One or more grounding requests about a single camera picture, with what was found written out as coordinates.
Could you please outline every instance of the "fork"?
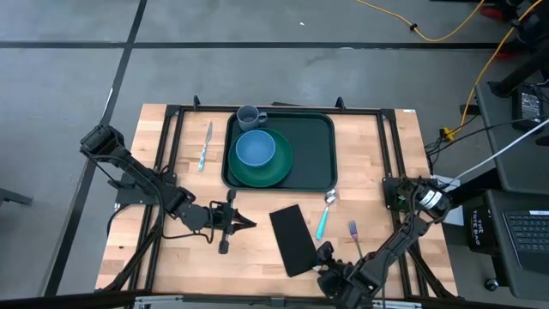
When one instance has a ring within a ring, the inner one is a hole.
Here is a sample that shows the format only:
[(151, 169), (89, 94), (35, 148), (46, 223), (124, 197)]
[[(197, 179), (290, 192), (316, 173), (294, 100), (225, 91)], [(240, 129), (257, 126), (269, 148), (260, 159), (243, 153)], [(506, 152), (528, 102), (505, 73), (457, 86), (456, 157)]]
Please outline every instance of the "fork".
[(360, 258), (362, 258), (362, 250), (360, 250), (359, 244), (359, 232), (357, 231), (357, 223), (354, 220), (349, 222), (349, 232), (351, 233), (351, 238), (353, 238), (354, 243), (357, 244), (357, 249), (359, 249)]

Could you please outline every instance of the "wood grain surface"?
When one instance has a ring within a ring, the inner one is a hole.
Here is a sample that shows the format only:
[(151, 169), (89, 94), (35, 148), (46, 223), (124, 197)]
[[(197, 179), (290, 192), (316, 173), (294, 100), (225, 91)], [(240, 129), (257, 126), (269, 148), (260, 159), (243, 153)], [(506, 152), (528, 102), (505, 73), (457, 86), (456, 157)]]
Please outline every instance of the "wood grain surface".
[[(131, 151), (148, 167), (154, 163), (165, 109), (165, 105), (144, 105), (137, 124)], [(395, 112), (407, 175), (428, 176), (415, 112)], [(193, 192), (196, 195), (196, 202), (201, 205), (208, 205), (211, 200), (223, 200), (228, 190), (220, 175), (226, 121), (230, 116), (229, 112), (186, 112), (184, 115), (175, 172), (178, 175), (178, 185)], [(331, 241), (335, 248), (335, 257), (344, 261), (356, 262), (359, 258), (356, 245), (347, 229), (350, 220), (357, 222), (359, 242), (364, 253), (375, 251), (392, 234), (390, 214), (383, 201), (383, 159), (375, 117), (329, 116), (335, 125), (339, 178), (335, 187), (337, 201), (330, 206), (323, 240), (317, 241), (314, 237), (324, 208), (322, 193), (239, 191), (234, 207), (238, 208), (242, 215), (256, 222), (257, 227), (235, 233), (229, 239), (230, 248), (226, 255), (217, 253), (220, 231), (215, 232), (212, 245), (208, 245), (202, 237), (163, 239), (154, 279), (155, 292), (323, 296), (317, 286), (316, 272), (309, 271), (288, 278), (284, 271), (268, 214), (294, 204), (299, 204), (315, 246), (320, 246), (326, 240)], [(208, 145), (204, 169), (198, 172), (198, 161), (210, 121), (213, 122), (213, 135)], [(174, 126), (175, 119), (170, 126), (164, 164), (169, 155)], [(397, 176), (389, 124), (386, 124), (386, 132), (392, 156), (392, 169)], [(129, 206), (113, 221), (97, 288), (110, 283), (130, 259), (136, 249), (142, 213), (143, 206)], [(166, 235), (189, 232), (180, 221), (166, 218)], [(455, 294), (454, 276), (442, 227), (432, 227), (420, 240), (420, 245), (422, 255), (434, 274)], [(144, 286), (148, 255), (143, 261), (138, 287)], [(411, 260), (408, 260), (408, 268), (413, 291), (417, 292)], [(391, 266), (385, 288), (388, 298), (403, 296), (397, 264)]]

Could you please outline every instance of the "butter knife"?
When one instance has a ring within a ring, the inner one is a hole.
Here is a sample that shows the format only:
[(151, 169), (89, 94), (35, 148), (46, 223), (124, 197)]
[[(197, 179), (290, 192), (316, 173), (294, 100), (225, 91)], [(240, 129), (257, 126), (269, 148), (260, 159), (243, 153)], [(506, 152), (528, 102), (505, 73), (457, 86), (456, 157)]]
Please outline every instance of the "butter knife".
[(204, 142), (204, 147), (202, 147), (202, 155), (200, 156), (200, 163), (198, 164), (198, 172), (201, 172), (204, 168), (204, 159), (206, 158), (206, 148), (208, 147), (209, 140), (212, 139), (212, 122), (209, 122), (208, 134), (206, 134), (206, 141)]

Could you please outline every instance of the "black rectangular pad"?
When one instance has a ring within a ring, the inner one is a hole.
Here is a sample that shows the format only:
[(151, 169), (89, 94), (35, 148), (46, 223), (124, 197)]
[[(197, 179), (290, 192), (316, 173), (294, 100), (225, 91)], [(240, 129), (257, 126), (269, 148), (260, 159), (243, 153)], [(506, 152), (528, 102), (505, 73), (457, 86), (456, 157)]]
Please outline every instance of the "black rectangular pad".
[(317, 251), (299, 206), (293, 205), (269, 215), (288, 276), (297, 276), (317, 265)]

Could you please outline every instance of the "gray mug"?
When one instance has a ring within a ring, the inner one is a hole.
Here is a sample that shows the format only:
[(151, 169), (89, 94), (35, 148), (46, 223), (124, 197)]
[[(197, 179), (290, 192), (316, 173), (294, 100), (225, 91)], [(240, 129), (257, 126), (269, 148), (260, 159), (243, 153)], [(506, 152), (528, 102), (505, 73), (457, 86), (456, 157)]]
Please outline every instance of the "gray mug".
[(240, 129), (249, 131), (267, 121), (267, 113), (259, 112), (255, 106), (242, 106), (237, 110), (237, 118)]

